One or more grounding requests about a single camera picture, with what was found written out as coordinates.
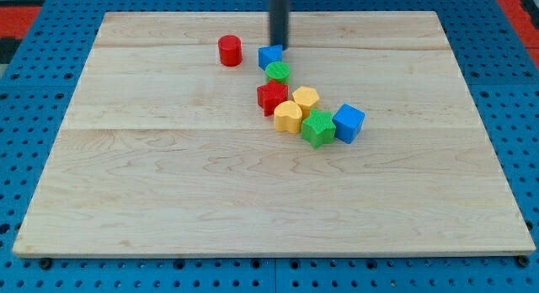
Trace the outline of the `dark cylindrical robot arm rod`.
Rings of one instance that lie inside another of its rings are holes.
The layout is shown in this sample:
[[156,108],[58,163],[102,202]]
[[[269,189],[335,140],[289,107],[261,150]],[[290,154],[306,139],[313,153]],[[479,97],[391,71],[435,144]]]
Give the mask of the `dark cylindrical robot arm rod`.
[[271,45],[289,46],[290,0],[269,0],[269,40]]

